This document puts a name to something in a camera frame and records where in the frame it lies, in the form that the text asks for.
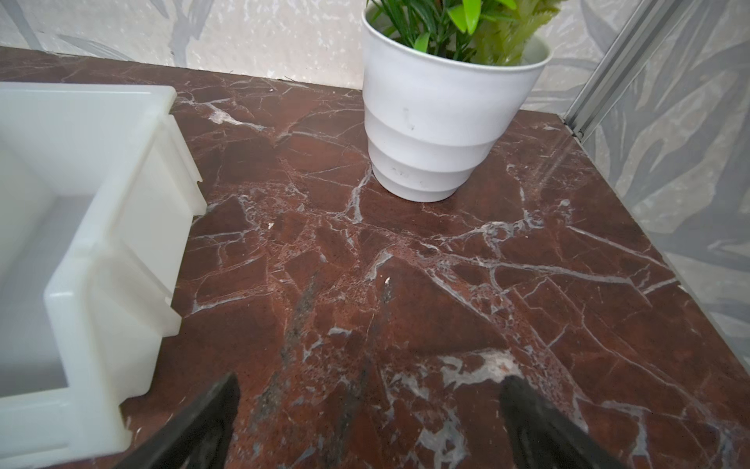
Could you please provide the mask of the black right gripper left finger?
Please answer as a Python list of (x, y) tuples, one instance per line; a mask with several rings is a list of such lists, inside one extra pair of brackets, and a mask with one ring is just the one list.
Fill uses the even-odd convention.
[(238, 377), (228, 373), (116, 466), (223, 468), (239, 400)]

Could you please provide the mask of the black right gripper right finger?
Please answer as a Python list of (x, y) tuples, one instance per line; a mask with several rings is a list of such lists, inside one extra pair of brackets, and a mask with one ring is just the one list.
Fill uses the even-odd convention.
[(525, 379), (505, 377), (500, 383), (499, 404), (518, 468), (623, 466)]

